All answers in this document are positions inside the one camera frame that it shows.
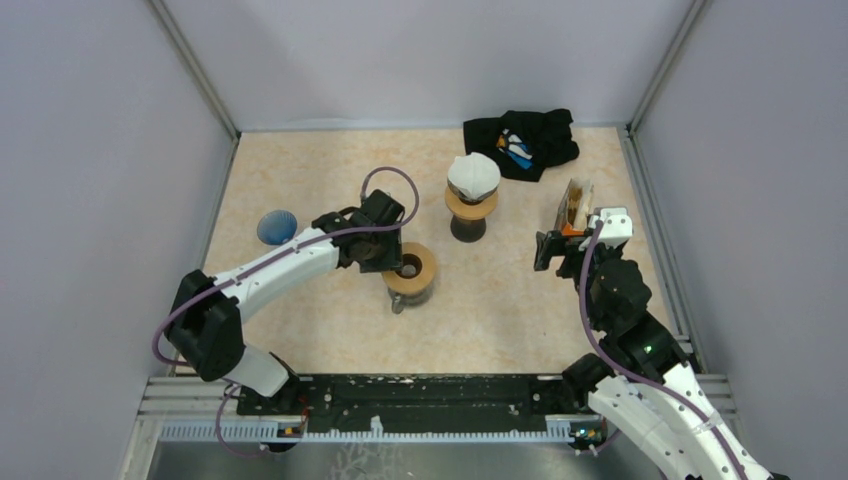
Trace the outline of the clear glass carafe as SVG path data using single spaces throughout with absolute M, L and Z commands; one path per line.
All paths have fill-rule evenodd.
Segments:
M 388 289 L 390 310 L 393 314 L 399 315 L 408 307 L 418 307 L 423 305 L 432 297 L 432 292 L 433 289 L 431 287 L 414 294 L 404 294 Z

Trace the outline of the orange coffee filter pack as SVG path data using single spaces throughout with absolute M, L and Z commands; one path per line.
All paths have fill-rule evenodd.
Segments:
M 559 204 L 554 229 L 563 235 L 583 232 L 587 228 L 593 193 L 591 180 L 572 178 Z

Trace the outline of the clear ribbed glass dripper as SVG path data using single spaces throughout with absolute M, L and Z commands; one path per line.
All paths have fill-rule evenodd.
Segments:
M 468 205 L 480 204 L 497 192 L 497 189 L 494 188 L 484 192 L 474 193 L 460 189 L 459 187 L 453 184 L 449 184 L 448 189 L 453 195 L 455 195 L 459 199 L 460 202 Z

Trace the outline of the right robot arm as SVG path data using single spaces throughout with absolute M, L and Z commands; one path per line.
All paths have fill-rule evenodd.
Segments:
M 576 412 L 611 421 L 664 479 L 776 479 L 713 406 L 679 342 L 648 310 L 652 297 L 637 262 L 600 240 L 601 228 L 536 235 L 534 268 L 563 262 L 577 290 L 593 349 L 563 373 L 563 398 Z

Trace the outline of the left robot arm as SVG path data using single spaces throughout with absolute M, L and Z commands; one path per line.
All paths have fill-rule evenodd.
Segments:
M 300 399 L 296 375 L 275 354 L 247 344 L 244 324 L 291 288 L 336 269 L 399 270 L 408 218 L 401 203 L 375 190 L 247 264 L 216 275 L 194 270 L 181 280 L 161 334 L 203 381 L 247 387 L 273 412 L 288 413 Z

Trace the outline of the white paper coffee filter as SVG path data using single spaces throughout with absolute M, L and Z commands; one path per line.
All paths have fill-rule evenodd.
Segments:
M 447 172 L 447 185 L 453 184 L 474 193 L 497 189 L 500 179 L 501 172 L 496 162 L 477 152 L 457 156 Z

